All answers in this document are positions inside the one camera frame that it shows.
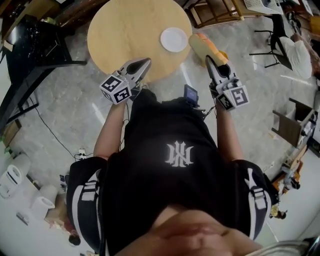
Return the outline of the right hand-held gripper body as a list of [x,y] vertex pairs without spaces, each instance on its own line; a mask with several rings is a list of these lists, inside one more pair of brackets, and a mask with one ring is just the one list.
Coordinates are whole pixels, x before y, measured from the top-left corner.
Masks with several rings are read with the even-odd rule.
[[237,76],[225,81],[210,83],[211,95],[225,110],[234,110],[250,103],[248,91]]

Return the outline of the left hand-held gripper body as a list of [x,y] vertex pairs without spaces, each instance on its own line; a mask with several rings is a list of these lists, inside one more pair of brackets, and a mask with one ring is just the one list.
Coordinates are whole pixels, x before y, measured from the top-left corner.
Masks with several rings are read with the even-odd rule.
[[141,68],[129,68],[128,65],[108,74],[99,86],[102,94],[113,104],[132,101],[140,92],[140,82],[143,79]]

